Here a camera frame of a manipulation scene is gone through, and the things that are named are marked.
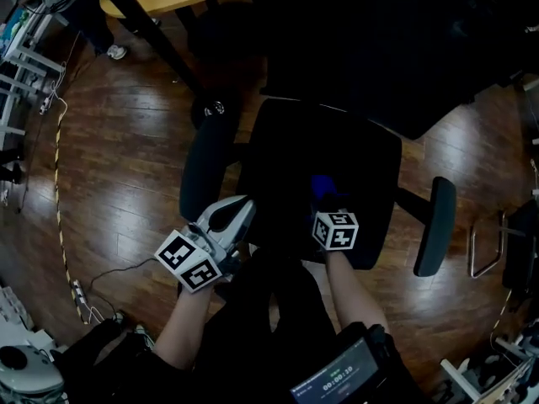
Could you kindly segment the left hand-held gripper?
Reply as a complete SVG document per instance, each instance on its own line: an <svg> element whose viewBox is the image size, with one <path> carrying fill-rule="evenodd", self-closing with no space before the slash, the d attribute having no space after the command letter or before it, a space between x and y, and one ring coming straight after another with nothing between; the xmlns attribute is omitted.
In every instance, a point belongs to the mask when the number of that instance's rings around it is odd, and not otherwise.
<svg viewBox="0 0 539 404"><path fill-rule="evenodd" d="M246 195L219 200L181 231L172 231L154 257L190 293L230 279L239 269L238 244L255 212L254 201Z"/></svg>

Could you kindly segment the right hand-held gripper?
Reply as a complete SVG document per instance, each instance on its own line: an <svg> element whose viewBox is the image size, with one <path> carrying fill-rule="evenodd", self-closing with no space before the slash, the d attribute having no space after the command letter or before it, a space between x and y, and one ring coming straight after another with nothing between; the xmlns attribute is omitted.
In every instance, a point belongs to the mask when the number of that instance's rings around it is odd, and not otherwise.
<svg viewBox="0 0 539 404"><path fill-rule="evenodd" d="M359 224L345 201L338 194L324 194L315 204L312 237L326 251L351 250L355 245Z"/></svg>

